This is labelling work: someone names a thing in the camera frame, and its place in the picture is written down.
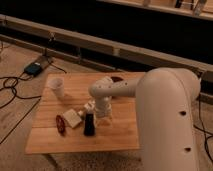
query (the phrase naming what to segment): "cable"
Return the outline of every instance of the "cable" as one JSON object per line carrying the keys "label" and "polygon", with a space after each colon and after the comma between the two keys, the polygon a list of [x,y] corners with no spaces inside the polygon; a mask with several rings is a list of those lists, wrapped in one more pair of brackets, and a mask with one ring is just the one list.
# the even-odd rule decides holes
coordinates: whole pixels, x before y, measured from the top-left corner
{"label": "cable", "polygon": [[60,67],[58,67],[58,66],[53,65],[53,64],[49,61],[48,56],[47,56],[47,48],[46,48],[46,47],[45,47],[45,49],[44,49],[44,54],[43,54],[43,56],[45,57],[45,59],[47,60],[47,62],[49,63],[50,66],[52,66],[52,67],[54,67],[54,68],[56,68],[56,69],[58,69],[58,70],[63,71],[65,74],[67,73],[67,71],[65,71],[64,69],[62,69],[62,68],[60,68]]}
{"label": "cable", "polygon": [[[49,45],[51,42],[53,42],[53,40],[54,40],[54,37],[51,37],[51,38],[48,40],[47,44]],[[48,62],[52,67],[54,67],[54,68],[56,68],[56,69],[58,69],[58,70],[63,71],[65,74],[67,73],[67,71],[65,71],[64,69],[62,69],[62,68],[60,68],[60,67],[58,67],[58,66],[53,65],[53,64],[48,60],[48,56],[47,56],[47,47],[44,48],[44,54],[43,54],[43,55],[45,56],[47,62]]]}
{"label": "cable", "polygon": [[17,126],[26,118],[26,116],[34,109],[34,107],[39,103],[41,98],[39,98],[33,106],[24,114],[24,116],[16,123],[16,125],[8,132],[8,134],[1,140],[0,145],[10,136],[10,134],[17,128]]}
{"label": "cable", "polygon": [[[41,96],[32,96],[32,97],[21,97],[18,95],[16,86],[18,85],[19,81],[28,81],[29,79],[31,79],[32,77],[29,76],[28,78],[21,78],[23,76],[24,73],[22,73],[19,77],[0,77],[0,79],[5,79],[3,82],[3,88],[0,89],[1,91],[4,90],[11,90],[11,93],[13,94],[13,96],[11,97],[11,99],[9,101],[7,101],[5,104],[3,104],[2,106],[0,106],[0,109],[3,109],[4,107],[8,106],[10,103],[12,103],[12,101],[15,98],[19,98],[19,99],[23,99],[23,100],[27,100],[27,99],[36,99],[36,98],[40,98]],[[9,81],[14,80],[12,82],[11,85],[7,85]]]}
{"label": "cable", "polygon": [[195,125],[195,124],[194,124],[194,128],[196,128],[196,129],[199,130],[199,131],[205,132],[205,133],[207,133],[207,134],[213,136],[213,133],[212,133],[212,132],[209,132],[209,131],[206,131],[206,130],[204,131],[202,128],[198,127],[198,126]]}
{"label": "cable", "polygon": [[46,59],[47,59],[47,62],[48,62],[51,66],[53,66],[54,68],[56,68],[56,69],[58,69],[58,70],[63,71],[65,74],[67,73],[67,71],[65,71],[64,69],[62,69],[62,68],[60,68],[60,67],[58,67],[58,66],[53,65],[53,64],[48,60],[48,58],[46,58]]}
{"label": "cable", "polygon": [[213,158],[209,152],[209,146],[208,146],[208,140],[210,138],[212,138],[213,136],[207,136],[207,133],[206,133],[206,129],[205,129],[205,126],[204,126],[204,123],[203,123],[203,120],[202,120],[202,117],[201,117],[201,95],[199,95],[199,120],[201,122],[201,125],[202,125],[202,129],[203,129],[203,134],[204,134],[204,148],[205,148],[205,151],[206,151],[206,154],[209,158],[209,160],[213,163]]}

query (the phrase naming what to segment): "wooden table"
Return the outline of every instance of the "wooden table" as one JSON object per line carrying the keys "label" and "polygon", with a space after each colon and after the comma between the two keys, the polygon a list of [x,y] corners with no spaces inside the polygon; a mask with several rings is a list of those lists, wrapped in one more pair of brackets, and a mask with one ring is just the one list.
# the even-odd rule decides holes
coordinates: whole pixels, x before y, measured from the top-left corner
{"label": "wooden table", "polygon": [[[34,123],[26,145],[26,154],[50,154],[66,152],[90,152],[139,149],[134,98],[116,97],[112,100],[113,121],[100,125],[95,136],[83,135],[84,123],[72,129],[66,124],[66,135],[61,136],[56,128],[58,114],[73,108],[76,111],[91,97],[88,87],[104,76],[120,76],[124,79],[143,76],[144,73],[72,73],[51,74],[47,80],[64,78],[65,97],[58,100],[50,88],[43,90]],[[52,164],[51,156],[45,155]]]}

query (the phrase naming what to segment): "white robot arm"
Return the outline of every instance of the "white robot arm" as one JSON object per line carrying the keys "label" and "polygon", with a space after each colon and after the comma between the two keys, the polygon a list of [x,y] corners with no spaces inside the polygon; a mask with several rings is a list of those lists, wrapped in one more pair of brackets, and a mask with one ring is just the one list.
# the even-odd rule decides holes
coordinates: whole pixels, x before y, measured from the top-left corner
{"label": "white robot arm", "polygon": [[199,170],[191,101],[199,95],[200,81],[193,72],[159,68],[133,80],[97,81],[89,92],[96,102],[108,96],[135,97],[144,171]]}

